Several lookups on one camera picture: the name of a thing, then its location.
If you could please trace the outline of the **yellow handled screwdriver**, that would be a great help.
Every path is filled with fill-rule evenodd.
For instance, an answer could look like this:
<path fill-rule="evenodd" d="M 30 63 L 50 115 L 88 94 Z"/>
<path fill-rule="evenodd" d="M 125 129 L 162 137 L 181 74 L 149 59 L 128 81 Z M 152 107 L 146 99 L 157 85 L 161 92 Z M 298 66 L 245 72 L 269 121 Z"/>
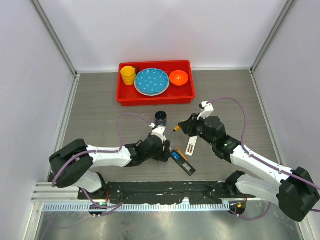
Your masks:
<path fill-rule="evenodd" d="M 174 127 L 173 131 L 171 132 L 171 134 L 179 131 L 181 128 L 177 125 L 176 127 Z"/>

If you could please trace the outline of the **slim white remote control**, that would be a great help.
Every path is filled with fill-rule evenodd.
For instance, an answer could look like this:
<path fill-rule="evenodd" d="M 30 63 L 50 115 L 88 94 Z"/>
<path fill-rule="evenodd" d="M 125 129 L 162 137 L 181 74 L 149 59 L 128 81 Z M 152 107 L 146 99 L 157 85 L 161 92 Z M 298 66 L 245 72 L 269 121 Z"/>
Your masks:
<path fill-rule="evenodd" d="M 186 146 L 185 154 L 189 157 L 192 157 L 194 154 L 195 146 L 197 143 L 197 136 L 190 137 L 188 140 L 188 144 Z"/>

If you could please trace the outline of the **black remote control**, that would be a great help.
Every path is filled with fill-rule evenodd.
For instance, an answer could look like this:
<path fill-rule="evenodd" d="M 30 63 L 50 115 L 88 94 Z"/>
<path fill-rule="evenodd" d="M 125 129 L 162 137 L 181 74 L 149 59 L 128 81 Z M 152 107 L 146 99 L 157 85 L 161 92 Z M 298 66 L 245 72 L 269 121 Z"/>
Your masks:
<path fill-rule="evenodd" d="M 196 170 L 187 162 L 183 159 L 183 157 L 181 156 L 181 160 L 175 161 L 189 176 L 192 176 Z"/>

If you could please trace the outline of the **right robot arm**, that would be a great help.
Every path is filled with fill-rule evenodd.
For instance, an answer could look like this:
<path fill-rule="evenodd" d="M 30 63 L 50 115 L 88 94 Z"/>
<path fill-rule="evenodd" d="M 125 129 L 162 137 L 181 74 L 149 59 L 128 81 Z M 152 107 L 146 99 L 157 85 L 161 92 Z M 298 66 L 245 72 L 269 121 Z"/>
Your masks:
<path fill-rule="evenodd" d="M 207 142 L 218 158 L 258 176 L 253 178 L 241 173 L 236 180 L 228 182 L 225 190 L 230 197 L 245 194 L 264 199 L 296 222 L 301 222 L 319 202 L 320 194 L 307 170 L 291 169 L 256 155 L 228 135 L 217 116 L 202 118 L 194 113 L 178 126 L 185 135 Z"/>

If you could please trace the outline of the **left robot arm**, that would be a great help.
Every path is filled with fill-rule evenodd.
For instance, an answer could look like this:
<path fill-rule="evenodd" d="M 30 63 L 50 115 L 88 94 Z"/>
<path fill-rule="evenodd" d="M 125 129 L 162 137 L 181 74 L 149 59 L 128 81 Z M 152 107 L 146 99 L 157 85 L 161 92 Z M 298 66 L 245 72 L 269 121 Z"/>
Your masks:
<path fill-rule="evenodd" d="M 170 149 L 171 142 L 156 135 L 118 148 L 95 147 L 77 139 L 49 157 L 54 176 L 52 187 L 76 186 L 85 196 L 100 200 L 108 191 L 107 183 L 100 173 L 91 169 L 137 167 L 147 160 L 167 162 Z"/>

